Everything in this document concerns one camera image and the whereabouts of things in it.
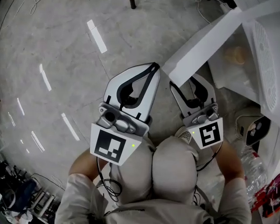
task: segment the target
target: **gray floor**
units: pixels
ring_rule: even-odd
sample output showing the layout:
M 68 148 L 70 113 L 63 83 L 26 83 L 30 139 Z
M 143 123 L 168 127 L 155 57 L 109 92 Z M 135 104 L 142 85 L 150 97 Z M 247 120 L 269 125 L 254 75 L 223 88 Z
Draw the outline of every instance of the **gray floor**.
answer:
M 163 65 L 206 26 L 196 10 L 198 1 L 136 0 L 137 8 L 132 10 L 129 0 L 42 0 L 30 15 L 32 0 L 26 0 L 0 34 L 0 120 L 4 142 L 9 145 L 3 154 L 9 162 L 48 178 L 54 175 L 65 183 L 70 165 L 89 147 L 91 123 L 98 118 L 98 104 L 110 78 L 137 64 Z M 10 23 L 22 2 L 15 0 L 3 26 Z M 204 0 L 201 11 L 210 21 L 221 15 L 213 0 Z M 103 54 L 87 27 L 89 20 L 107 47 Z M 51 91 L 40 74 L 40 64 Z M 207 66 L 198 73 L 212 81 Z M 182 125 L 168 83 L 162 73 L 151 111 L 150 134 L 156 144 Z M 216 92 L 222 115 L 246 103 L 231 91 Z M 33 141 L 32 131 L 44 151 Z

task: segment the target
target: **fan grille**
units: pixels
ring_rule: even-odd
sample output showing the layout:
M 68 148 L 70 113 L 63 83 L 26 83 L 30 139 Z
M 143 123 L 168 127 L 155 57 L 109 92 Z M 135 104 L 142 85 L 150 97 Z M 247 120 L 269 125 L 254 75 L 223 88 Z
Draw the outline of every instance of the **fan grille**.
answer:
M 276 83 L 275 72 L 273 68 L 273 59 L 267 42 L 266 32 L 261 24 L 255 23 L 256 30 L 256 49 L 258 50 L 259 72 L 264 88 L 266 104 L 273 112 L 276 102 Z

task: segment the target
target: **shelf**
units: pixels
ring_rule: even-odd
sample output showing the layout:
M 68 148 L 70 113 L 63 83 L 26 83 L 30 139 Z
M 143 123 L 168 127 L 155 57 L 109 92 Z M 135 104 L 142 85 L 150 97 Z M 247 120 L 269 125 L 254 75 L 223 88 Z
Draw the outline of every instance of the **shelf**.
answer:
M 247 52 L 247 58 L 243 65 L 233 64 L 224 58 L 225 51 L 236 46 L 245 48 Z M 208 63 L 218 89 L 226 87 L 259 103 L 256 67 L 242 26 L 219 48 L 208 60 Z

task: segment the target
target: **red object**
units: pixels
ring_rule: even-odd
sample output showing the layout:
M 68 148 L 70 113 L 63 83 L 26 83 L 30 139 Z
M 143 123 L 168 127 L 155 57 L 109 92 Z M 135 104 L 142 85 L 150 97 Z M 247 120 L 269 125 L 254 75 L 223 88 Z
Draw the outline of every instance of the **red object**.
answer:
M 255 158 L 259 158 L 259 156 L 256 152 L 253 152 L 252 154 L 254 155 Z
M 260 191 L 254 195 L 254 204 L 251 208 L 251 212 L 258 210 L 259 207 L 265 203 L 278 205 L 280 203 L 280 174 L 271 181 L 269 185 L 264 186 Z

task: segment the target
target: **white device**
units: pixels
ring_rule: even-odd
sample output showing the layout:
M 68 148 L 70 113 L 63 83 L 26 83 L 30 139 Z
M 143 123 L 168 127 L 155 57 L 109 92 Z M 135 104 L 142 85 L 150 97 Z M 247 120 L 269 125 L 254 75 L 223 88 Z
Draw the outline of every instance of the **white device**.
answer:
M 256 19 L 253 38 L 263 100 L 261 105 L 280 120 L 280 12 Z
M 125 70 L 112 78 L 99 105 L 100 118 L 91 125 L 90 153 L 122 165 L 141 144 L 152 123 L 149 116 L 160 81 L 157 63 Z M 133 83 L 145 79 L 137 98 Z
M 171 92 L 181 110 L 184 125 L 200 149 L 223 142 L 223 119 L 219 117 L 214 87 L 194 74 L 189 79 L 195 86 L 196 98 L 187 100 L 181 90 L 170 82 Z

